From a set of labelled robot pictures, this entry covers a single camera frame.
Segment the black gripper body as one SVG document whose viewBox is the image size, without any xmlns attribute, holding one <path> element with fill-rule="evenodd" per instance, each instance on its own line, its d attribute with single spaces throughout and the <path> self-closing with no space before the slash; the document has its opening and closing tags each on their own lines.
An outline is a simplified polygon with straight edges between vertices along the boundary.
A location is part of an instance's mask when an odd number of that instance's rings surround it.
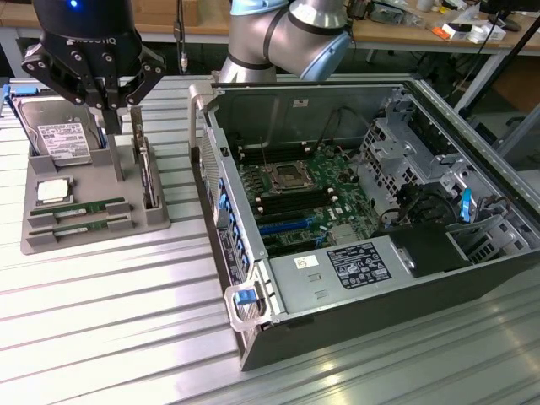
<svg viewBox="0 0 540 405">
<path fill-rule="evenodd" d="M 53 55 L 78 46 L 106 80 L 110 106 L 119 106 L 119 79 L 138 71 L 142 41 L 129 1 L 34 1 L 40 42 Z"/>
</svg>

